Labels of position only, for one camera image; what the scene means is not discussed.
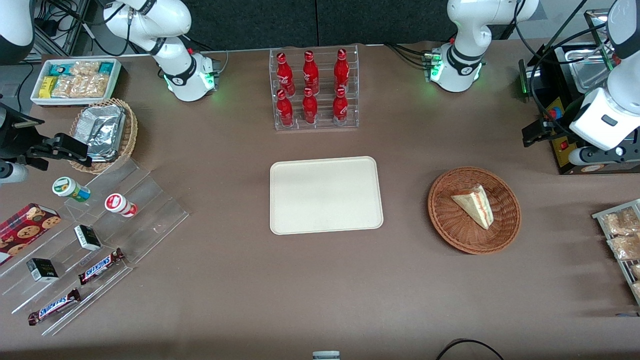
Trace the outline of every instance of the sandwich slice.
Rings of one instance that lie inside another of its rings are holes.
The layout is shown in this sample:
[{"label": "sandwich slice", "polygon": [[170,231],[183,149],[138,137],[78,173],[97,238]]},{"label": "sandwich slice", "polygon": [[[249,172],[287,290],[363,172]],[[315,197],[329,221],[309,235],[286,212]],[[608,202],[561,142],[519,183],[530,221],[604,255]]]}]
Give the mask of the sandwich slice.
[{"label": "sandwich slice", "polygon": [[483,229],[493,224],[493,212],[482,185],[455,192],[451,198]]}]

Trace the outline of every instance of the foil-wrapped food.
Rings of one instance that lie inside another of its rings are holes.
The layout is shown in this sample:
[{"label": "foil-wrapped food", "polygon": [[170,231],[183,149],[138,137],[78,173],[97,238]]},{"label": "foil-wrapped food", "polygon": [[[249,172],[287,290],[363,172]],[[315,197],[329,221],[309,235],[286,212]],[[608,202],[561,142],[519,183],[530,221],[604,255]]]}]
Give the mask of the foil-wrapped food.
[{"label": "foil-wrapped food", "polygon": [[93,162],[116,160],[127,112],[118,105],[94,106],[84,109],[78,119],[74,138],[88,146],[87,155]]}]

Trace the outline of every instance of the coca-cola bottle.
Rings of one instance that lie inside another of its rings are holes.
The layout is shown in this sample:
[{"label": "coca-cola bottle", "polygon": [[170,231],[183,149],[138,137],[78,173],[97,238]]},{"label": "coca-cola bottle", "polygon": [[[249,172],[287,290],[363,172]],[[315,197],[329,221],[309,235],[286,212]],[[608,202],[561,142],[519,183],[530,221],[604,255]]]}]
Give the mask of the coca-cola bottle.
[{"label": "coca-cola bottle", "polygon": [[333,123],[343,126],[347,122],[347,107],[349,103],[344,97],[344,88],[338,88],[336,97],[333,100]]},{"label": "coca-cola bottle", "polygon": [[310,87],[314,95],[317,95],[320,92],[320,75],[313,51],[305,51],[305,66],[302,67],[302,73],[305,75],[305,86]]},{"label": "coca-cola bottle", "polygon": [[305,98],[302,100],[302,108],[305,110],[305,121],[313,125],[316,123],[318,115],[318,101],[314,96],[314,91],[310,87],[305,88]]},{"label": "coca-cola bottle", "polygon": [[287,93],[284,89],[278,89],[278,103],[276,107],[278,108],[278,116],[280,117],[280,122],[284,127],[292,127],[293,126],[293,106],[291,106],[291,101],[287,99]]},{"label": "coca-cola bottle", "polygon": [[276,55],[278,60],[278,82],[286,93],[287,97],[292,97],[296,93],[296,85],[293,84],[293,71],[287,63],[287,56],[284,53]]},{"label": "coca-cola bottle", "polygon": [[349,92],[349,63],[347,62],[347,51],[338,50],[338,61],[333,67],[334,90],[344,88],[344,92]]}]

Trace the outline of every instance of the small black box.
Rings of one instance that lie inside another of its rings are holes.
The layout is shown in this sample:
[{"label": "small black box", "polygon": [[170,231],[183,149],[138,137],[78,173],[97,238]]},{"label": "small black box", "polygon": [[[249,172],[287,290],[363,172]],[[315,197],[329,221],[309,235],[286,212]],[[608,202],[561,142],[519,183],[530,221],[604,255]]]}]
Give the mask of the small black box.
[{"label": "small black box", "polygon": [[35,281],[54,282],[58,280],[58,274],[53,268],[51,260],[33,258],[27,261],[27,267]]},{"label": "small black box", "polygon": [[100,244],[98,237],[95,235],[95,232],[91,227],[78,225],[74,228],[74,231],[76,232],[78,241],[80,241],[80,246],[82,246],[84,249],[90,251],[100,250],[100,247],[102,245]]}]

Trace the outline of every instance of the table surface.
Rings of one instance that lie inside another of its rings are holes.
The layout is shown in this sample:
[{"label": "table surface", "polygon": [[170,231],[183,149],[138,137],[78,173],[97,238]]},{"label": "table surface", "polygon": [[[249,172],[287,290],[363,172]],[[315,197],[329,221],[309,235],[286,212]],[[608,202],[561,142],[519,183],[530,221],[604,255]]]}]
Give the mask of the table surface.
[{"label": "table surface", "polygon": [[[167,91],[151,57],[122,58],[114,96],[140,123],[134,158],[191,216],[58,335],[41,337],[0,297],[2,358],[275,360],[336,349],[345,360],[433,359],[456,338],[507,359],[640,354],[640,319],[613,317],[637,307],[590,217],[640,197],[638,177],[559,176],[548,144],[522,147],[537,115],[516,98],[524,46],[494,42],[462,94],[427,84],[387,48],[359,50],[360,128],[324,133],[273,129],[268,51],[231,53],[220,90],[193,103]],[[31,115],[51,136],[78,111]],[[382,227],[269,230],[273,163],[348,156],[378,163]],[[463,254],[428,219],[431,183],[465,165],[501,176],[520,201],[522,230],[498,254]],[[29,202],[61,206],[49,184],[62,175],[91,178],[52,161],[0,188],[0,218]]]}]

